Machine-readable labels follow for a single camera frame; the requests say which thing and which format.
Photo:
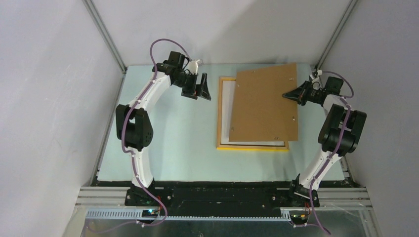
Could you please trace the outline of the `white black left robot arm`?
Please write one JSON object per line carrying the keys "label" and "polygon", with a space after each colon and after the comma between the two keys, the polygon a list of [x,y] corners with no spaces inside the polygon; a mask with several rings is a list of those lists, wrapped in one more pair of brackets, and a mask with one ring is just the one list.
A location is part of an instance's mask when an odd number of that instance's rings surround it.
{"label": "white black left robot arm", "polygon": [[169,58],[153,66],[151,78],[128,104],[119,104],[115,110],[117,138],[124,153],[132,158],[132,183],[141,187],[137,199],[143,205],[152,205],[156,192],[149,186],[154,180],[150,168],[148,146],[154,131],[149,117],[160,97],[171,87],[181,88],[181,96],[197,100],[211,100],[207,74],[199,73],[200,59],[191,60],[186,55],[172,51]]}

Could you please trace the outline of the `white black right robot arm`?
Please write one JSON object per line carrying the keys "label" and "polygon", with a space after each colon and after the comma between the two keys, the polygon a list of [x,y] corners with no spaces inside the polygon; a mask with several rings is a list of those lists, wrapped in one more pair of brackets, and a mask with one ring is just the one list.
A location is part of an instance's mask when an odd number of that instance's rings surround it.
{"label": "white black right robot arm", "polygon": [[293,206],[313,200],[330,168],[347,153],[356,150],[367,118],[365,112],[354,110],[347,97],[341,94],[345,79],[328,77],[326,84],[319,88],[315,88],[315,83],[317,79],[305,81],[282,95],[301,106],[307,102],[321,105],[327,113],[318,136],[319,152],[309,166],[291,181],[287,199]]}

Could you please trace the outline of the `brown cardboard backing board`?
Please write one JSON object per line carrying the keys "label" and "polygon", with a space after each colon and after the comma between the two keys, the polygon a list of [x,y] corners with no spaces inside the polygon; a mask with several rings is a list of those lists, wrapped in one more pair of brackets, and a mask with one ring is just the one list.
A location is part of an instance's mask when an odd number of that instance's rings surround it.
{"label": "brown cardboard backing board", "polygon": [[237,72],[230,141],[298,141],[297,102],[283,97],[296,87],[296,63]]}

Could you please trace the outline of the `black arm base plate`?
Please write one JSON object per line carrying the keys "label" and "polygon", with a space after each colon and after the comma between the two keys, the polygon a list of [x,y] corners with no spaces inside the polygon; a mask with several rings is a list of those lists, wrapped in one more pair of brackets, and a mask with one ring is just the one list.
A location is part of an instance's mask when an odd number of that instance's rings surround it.
{"label": "black arm base plate", "polygon": [[131,185],[126,206],[155,206],[172,217],[281,217],[286,207],[310,205],[308,192],[295,194],[294,181],[153,181],[146,190]]}

